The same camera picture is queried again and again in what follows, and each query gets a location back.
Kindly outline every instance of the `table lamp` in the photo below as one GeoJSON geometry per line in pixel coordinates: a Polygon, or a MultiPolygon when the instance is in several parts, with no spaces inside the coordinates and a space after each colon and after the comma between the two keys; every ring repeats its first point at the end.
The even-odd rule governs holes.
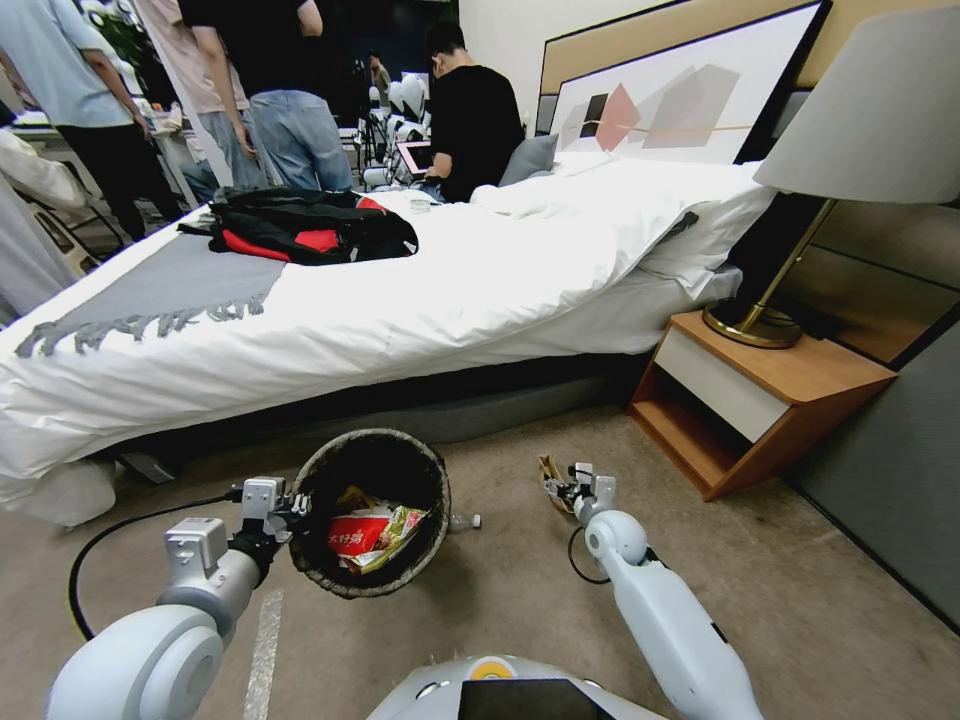
{"type": "Polygon", "coordinates": [[[960,5],[857,26],[754,175],[826,201],[760,299],[707,308],[707,325],[748,345],[794,345],[800,327],[767,303],[837,200],[939,204],[960,195],[958,52],[960,5]]]}

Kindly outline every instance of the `gold lamp stand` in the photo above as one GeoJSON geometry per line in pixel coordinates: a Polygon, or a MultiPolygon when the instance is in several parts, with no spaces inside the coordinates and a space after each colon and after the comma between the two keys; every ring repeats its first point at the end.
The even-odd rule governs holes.
{"type": "Polygon", "coordinates": [[[820,212],[810,223],[810,227],[790,252],[780,271],[757,302],[745,308],[742,303],[736,301],[736,298],[722,300],[704,308],[703,321],[712,330],[745,345],[768,349],[796,345],[803,335],[800,326],[785,313],[767,307],[767,303],[787,273],[803,258],[807,245],[826,222],[836,204],[837,201],[833,199],[824,202],[820,212]]]}

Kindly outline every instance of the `pillow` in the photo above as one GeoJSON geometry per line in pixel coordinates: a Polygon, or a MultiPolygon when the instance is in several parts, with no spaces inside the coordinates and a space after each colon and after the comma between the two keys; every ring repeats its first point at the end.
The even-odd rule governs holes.
{"type": "Polygon", "coordinates": [[[647,253],[638,267],[661,277],[675,278],[696,298],[750,226],[766,212],[776,191],[749,180],[755,167],[745,167],[740,183],[721,200],[700,203],[692,210],[697,222],[671,232],[647,253]]]}
{"type": "Polygon", "coordinates": [[[557,137],[557,135],[541,135],[524,140],[517,145],[500,179],[500,187],[526,180],[536,172],[551,170],[553,156],[557,154],[557,137]]]}

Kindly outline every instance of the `trash can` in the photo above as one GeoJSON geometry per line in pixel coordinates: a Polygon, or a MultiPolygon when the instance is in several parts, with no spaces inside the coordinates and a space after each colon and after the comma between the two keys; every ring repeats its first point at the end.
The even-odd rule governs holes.
{"type": "Polygon", "coordinates": [[[433,559],[450,522],[450,482],[443,458],[415,437],[386,428],[334,438],[307,461],[294,482],[310,496],[310,514],[290,541],[296,568],[324,590],[353,599],[396,592],[433,559]],[[354,485],[369,495],[429,510],[410,541],[381,568],[355,575],[327,546],[337,500],[354,485]]]}

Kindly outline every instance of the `abstract painting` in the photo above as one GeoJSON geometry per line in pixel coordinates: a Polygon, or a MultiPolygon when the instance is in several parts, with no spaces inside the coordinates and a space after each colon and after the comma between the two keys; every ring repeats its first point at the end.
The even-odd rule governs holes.
{"type": "Polygon", "coordinates": [[[565,81],[558,150],[732,163],[820,3],[565,81]]]}

